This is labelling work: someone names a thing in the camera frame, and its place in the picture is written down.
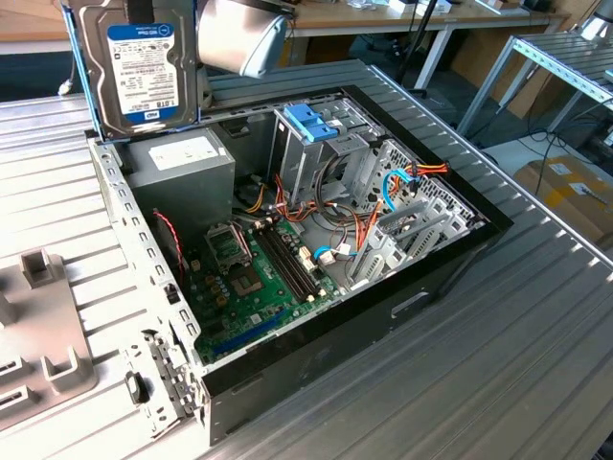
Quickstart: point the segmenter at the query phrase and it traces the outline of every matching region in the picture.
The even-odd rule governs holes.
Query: hard drive
[[[192,0],[71,0],[67,14],[79,31],[103,138],[196,120]]]

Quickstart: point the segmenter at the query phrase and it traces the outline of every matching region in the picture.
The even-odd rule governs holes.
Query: metal table
[[[509,63],[513,51],[524,55],[528,60],[500,101],[501,106],[505,106],[521,88],[528,74],[536,66],[540,66],[578,90],[549,126],[550,131],[556,129],[583,94],[597,103],[613,108],[613,83],[604,78],[604,71],[613,68],[613,43],[598,46],[575,33],[512,36],[458,126],[459,133],[466,134],[472,125],[494,84]]]
[[[589,458],[613,427],[613,263],[373,67],[214,80],[222,103],[356,84],[515,221],[452,294],[204,455],[208,459]],[[196,458],[155,443],[118,348],[146,313],[109,225],[80,96],[0,104],[0,263],[63,256],[100,383],[0,433],[7,458]]]

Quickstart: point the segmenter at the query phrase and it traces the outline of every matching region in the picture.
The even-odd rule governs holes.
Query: hard drive label
[[[171,24],[113,25],[107,32],[120,108],[134,124],[172,117],[179,105]]]

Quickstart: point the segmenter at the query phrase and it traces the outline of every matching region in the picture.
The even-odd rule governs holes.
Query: blue pcie slot
[[[244,345],[245,342],[249,341],[253,337],[260,335],[262,333],[265,333],[266,331],[269,331],[273,329],[275,326],[277,326],[277,324],[279,324],[279,320],[282,318],[284,314],[285,314],[285,310],[275,314],[272,318],[264,321],[263,323],[259,324],[255,328],[250,329],[249,331],[242,333],[241,335],[237,335],[236,337],[231,338],[230,340],[226,340],[222,344],[217,345],[216,347],[213,347],[213,352],[216,355],[219,355],[221,353],[229,352],[230,350],[234,350],[235,348],[238,348]]]

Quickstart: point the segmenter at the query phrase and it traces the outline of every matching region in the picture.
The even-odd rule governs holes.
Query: sticker
[[[213,158],[218,153],[206,137],[200,136],[153,147],[149,149],[149,155],[157,169],[163,171]]]
[[[115,25],[107,31],[122,113],[132,123],[164,120],[179,105],[176,68],[168,61],[174,46],[171,24]]]
[[[553,164],[549,165],[549,167],[552,170],[554,170],[554,173],[556,173],[557,175],[565,175],[565,174],[572,174],[573,173],[563,163],[553,163]]]
[[[571,188],[577,192],[577,195],[588,195],[590,192],[592,192],[589,187],[585,184],[583,184],[582,182],[576,182],[574,184],[568,184],[571,186]]]

